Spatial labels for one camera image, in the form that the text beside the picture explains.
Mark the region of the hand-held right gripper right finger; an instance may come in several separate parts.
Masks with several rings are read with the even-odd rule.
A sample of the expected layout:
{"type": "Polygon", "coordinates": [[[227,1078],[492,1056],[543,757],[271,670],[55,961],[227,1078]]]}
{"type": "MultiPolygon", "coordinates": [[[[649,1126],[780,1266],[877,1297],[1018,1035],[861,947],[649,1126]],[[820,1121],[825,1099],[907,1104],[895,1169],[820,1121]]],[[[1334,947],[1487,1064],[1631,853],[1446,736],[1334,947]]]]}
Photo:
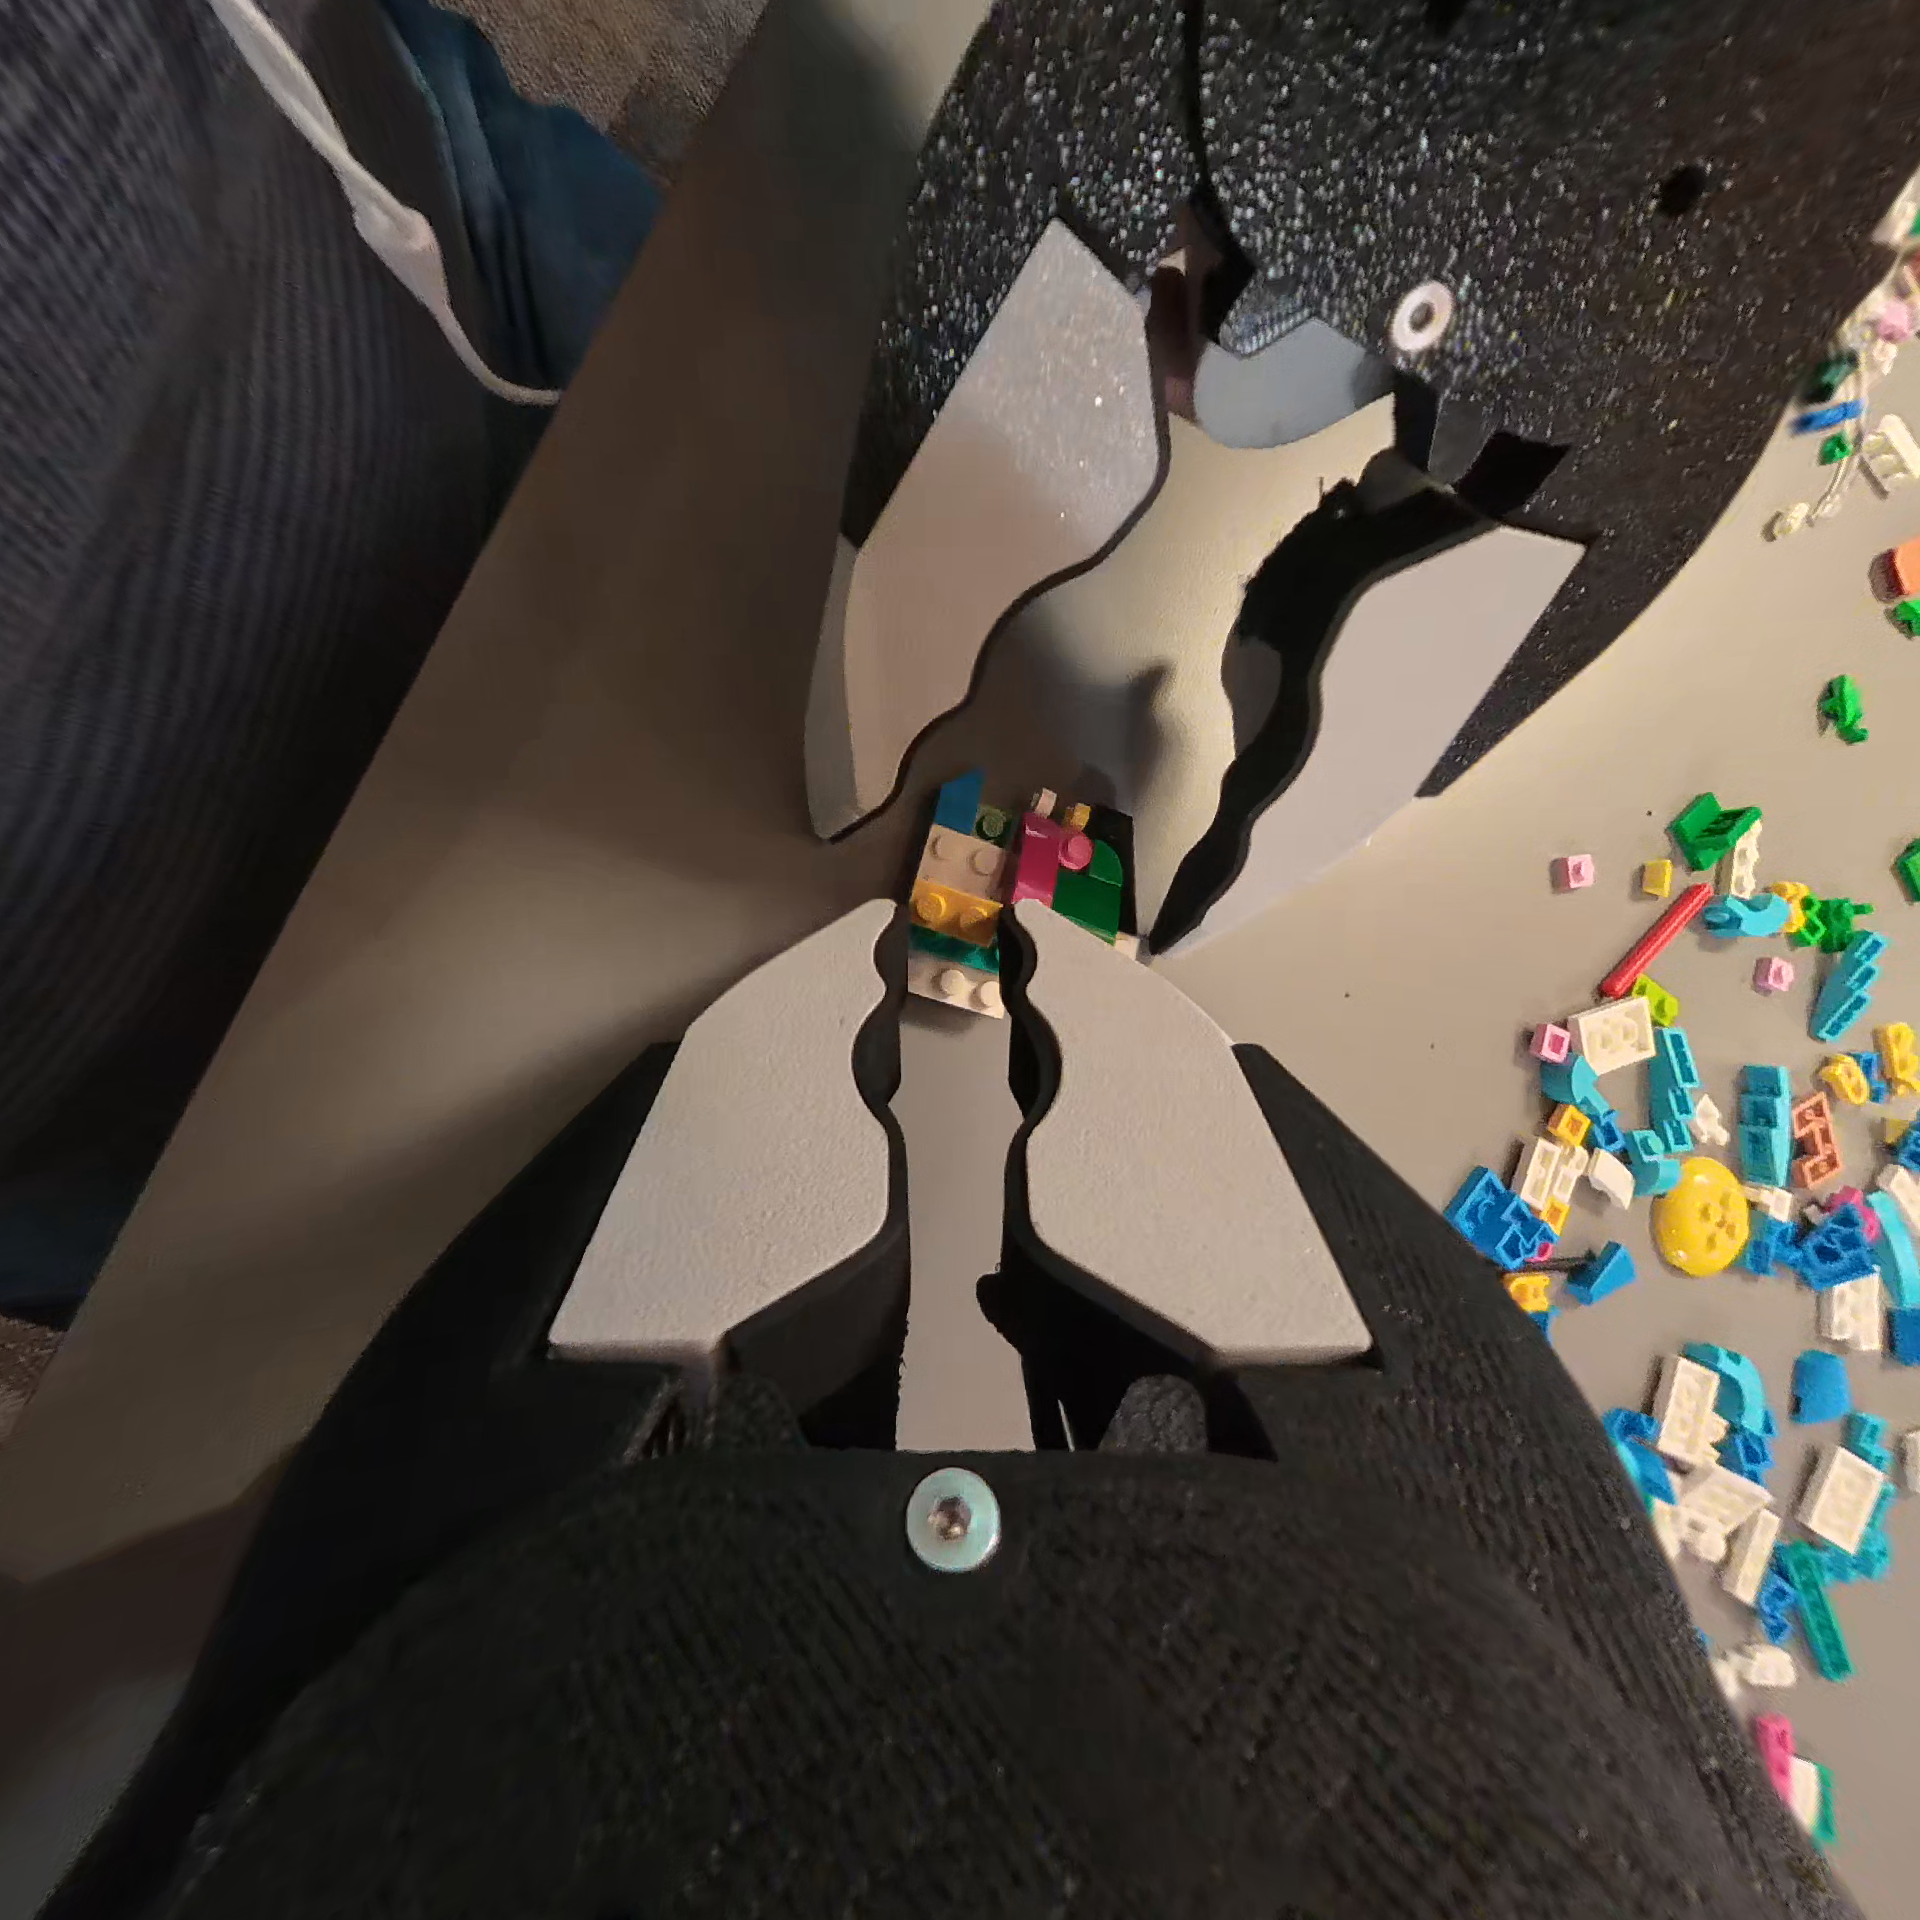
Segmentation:
{"type": "Polygon", "coordinates": [[[1262,1449],[1243,1378],[1334,1375],[1377,1340],[1234,1039],[1165,976],[1045,907],[1001,931],[1009,1091],[998,1262],[1038,1449],[1090,1449],[1136,1378],[1262,1449]]]}

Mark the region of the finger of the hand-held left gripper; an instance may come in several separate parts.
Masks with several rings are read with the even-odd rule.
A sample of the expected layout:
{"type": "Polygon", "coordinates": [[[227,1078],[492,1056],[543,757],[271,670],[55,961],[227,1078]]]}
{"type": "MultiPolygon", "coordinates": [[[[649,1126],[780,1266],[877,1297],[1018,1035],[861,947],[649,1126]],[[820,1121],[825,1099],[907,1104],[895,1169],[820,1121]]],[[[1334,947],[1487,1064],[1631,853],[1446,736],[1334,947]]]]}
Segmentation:
{"type": "Polygon", "coordinates": [[[1413,802],[1588,560],[1377,456],[1243,590],[1223,683],[1234,757],[1147,950],[1199,950],[1365,850],[1413,802]]]}
{"type": "Polygon", "coordinates": [[[996,631],[1104,560],[1165,471],[1140,299],[1050,219],[866,541],[836,541],[803,714],[817,840],[895,802],[996,631]]]}

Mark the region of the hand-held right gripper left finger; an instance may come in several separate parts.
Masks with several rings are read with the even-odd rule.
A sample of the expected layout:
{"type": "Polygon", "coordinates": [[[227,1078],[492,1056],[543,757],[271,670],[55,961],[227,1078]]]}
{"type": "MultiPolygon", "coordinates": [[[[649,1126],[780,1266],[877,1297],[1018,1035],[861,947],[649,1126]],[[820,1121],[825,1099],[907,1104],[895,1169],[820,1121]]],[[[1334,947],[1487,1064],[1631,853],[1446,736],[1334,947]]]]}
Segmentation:
{"type": "Polygon", "coordinates": [[[811,1427],[895,1420],[902,999],[907,927],[877,895],[685,1028],[546,1326],[554,1357],[747,1371],[811,1427]]]}

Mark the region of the multicoloured toy brick assembly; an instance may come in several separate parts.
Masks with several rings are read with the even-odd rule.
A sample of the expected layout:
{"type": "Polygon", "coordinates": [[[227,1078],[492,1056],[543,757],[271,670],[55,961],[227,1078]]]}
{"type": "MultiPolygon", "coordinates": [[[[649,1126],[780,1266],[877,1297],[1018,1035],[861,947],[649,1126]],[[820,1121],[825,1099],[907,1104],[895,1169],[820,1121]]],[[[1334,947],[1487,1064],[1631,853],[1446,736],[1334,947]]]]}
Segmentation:
{"type": "Polygon", "coordinates": [[[945,1010],[1001,1018],[998,936],[1018,902],[1140,959],[1136,824],[1113,802],[996,802],[981,771],[936,786],[910,875],[910,996],[945,1010]]]}

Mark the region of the grey desk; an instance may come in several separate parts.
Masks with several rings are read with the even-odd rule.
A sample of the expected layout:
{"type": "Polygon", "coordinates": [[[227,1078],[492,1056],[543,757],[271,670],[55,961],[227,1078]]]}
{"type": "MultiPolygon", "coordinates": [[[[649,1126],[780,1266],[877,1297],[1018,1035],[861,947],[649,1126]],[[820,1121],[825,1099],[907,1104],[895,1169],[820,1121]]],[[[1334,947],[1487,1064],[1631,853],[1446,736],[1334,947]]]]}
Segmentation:
{"type": "Polygon", "coordinates": [[[1822,1884],[1700,1646],[1588,1627],[1522,1545],[1489,1403],[1545,1417],[1557,1357],[1432,1210],[1480,1145],[1504,1169],[1522,1028],[1645,927],[1624,865],[1690,745],[1607,777],[1605,743],[1641,675],[1700,683],[1700,605],[1760,584],[1780,409],[1489,754],[1154,954],[1260,563],[1385,450],[1515,524],[1557,457],[1465,457],[1420,380],[1292,310],[1223,345],[1239,260],[1184,203],[1127,289],[1154,498],[825,846],[803,714],[856,416],[987,11],[762,11],[17,1423],[5,1916],[1572,1916],[1600,1872],[1551,1868],[1577,1816],[1533,1779],[1600,1806],[1615,1745],[1621,1821],[1682,1879],[1624,1908],[1760,1913],[1760,1845],[1822,1884]],[[980,1303],[1009,1018],[910,987],[895,1420],[546,1347],[685,1028],[866,902],[910,931],[967,771],[1131,814],[1136,961],[1243,1050],[1372,1326],[1366,1367],[1243,1378],[1262,1449],[1173,1375],[1090,1449],[1031,1440],[980,1303]],[[1592,888],[1554,891],[1562,853],[1592,888]]]}

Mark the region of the red toy stick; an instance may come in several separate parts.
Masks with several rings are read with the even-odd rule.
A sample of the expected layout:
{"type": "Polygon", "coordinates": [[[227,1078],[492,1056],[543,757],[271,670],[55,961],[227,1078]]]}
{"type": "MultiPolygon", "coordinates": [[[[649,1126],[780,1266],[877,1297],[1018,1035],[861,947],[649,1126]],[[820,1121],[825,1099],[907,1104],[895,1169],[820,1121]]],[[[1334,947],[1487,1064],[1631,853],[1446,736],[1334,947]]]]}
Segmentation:
{"type": "Polygon", "coordinates": [[[1651,961],[1705,914],[1711,902],[1711,883],[1698,882],[1674,891],[1674,902],[1662,909],[1651,927],[1621,954],[1621,961],[1600,976],[1595,996],[1600,999],[1624,999],[1631,996],[1635,980],[1651,969],[1651,961]]]}

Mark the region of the pile of loose toy bricks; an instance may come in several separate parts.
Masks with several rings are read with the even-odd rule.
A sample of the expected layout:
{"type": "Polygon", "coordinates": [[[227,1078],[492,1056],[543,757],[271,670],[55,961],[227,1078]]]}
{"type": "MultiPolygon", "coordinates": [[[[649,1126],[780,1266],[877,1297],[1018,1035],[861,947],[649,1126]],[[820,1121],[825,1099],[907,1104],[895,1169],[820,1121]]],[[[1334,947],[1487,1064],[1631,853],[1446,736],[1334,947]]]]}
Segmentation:
{"type": "Polygon", "coordinates": [[[1690,771],[1739,777],[1729,802],[1690,791],[1635,875],[1650,922],[1698,882],[1711,902],[1631,996],[1527,1035],[1540,1128],[1510,1182],[1477,1166],[1446,1213],[1543,1337],[1631,1292],[1621,1234],[1645,1237],[1662,1330],[1690,1330],[1635,1371],[1645,1395],[1592,1414],[1551,1358],[1545,1417],[1489,1403],[1522,1545],[1568,1572],[1588,1627],[1631,1627],[1635,1652],[1662,1630],[1682,1670],[1698,1630],[1668,1587],[1650,1601],[1645,1560],[1711,1575],[1740,1639],[1700,1661],[1767,1798],[1830,1853],[1864,1837],[1788,1691],[1856,1704],[1917,1762],[1917,1670],[1868,1691],[1847,1614],[1868,1596],[1917,1644],[1917,192],[1790,430],[1820,447],[1816,496],[1770,517],[1752,593],[1700,605],[1700,683],[1641,675],[1600,763],[1677,740],[1690,771]],[[1864,690],[1860,745],[1820,728],[1833,675],[1864,690]],[[1684,1155],[1729,1166],[1752,1213],[1711,1277],[1650,1234],[1684,1155]]]}

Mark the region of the yellow round dome piece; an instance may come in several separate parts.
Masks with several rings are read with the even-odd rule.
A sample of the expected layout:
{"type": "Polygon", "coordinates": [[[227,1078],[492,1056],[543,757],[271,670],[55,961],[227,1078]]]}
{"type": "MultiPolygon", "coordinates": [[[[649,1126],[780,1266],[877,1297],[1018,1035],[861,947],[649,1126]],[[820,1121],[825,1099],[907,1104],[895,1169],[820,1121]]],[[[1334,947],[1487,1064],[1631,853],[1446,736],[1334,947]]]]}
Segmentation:
{"type": "Polygon", "coordinates": [[[1740,1262],[1750,1229],[1750,1196],[1739,1172],[1711,1155],[1677,1161],[1677,1182],[1650,1213],[1651,1249],[1684,1277],[1711,1277],[1740,1262]]]}

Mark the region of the blue cloth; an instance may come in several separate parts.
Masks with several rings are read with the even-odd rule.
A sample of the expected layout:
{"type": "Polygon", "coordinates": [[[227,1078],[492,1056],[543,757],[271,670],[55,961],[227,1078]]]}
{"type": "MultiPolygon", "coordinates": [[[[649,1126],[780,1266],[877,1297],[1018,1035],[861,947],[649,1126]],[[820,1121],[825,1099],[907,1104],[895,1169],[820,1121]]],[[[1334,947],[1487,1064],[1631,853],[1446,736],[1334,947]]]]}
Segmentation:
{"type": "Polygon", "coordinates": [[[390,0],[384,26],[434,118],[488,366],[522,388],[565,388],[652,227],[659,192],[576,110],[522,98],[466,15],[390,0]]]}

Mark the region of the person's dark striped clothing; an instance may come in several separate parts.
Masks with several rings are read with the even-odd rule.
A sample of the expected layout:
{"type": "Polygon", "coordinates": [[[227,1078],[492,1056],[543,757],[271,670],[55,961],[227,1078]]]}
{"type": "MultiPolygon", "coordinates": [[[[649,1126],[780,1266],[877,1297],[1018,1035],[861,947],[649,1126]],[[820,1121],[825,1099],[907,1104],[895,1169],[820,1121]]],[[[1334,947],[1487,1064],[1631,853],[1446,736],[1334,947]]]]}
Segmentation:
{"type": "Polygon", "coordinates": [[[0,26],[0,1297],[64,1326],[559,388],[384,5],[0,26]]]}

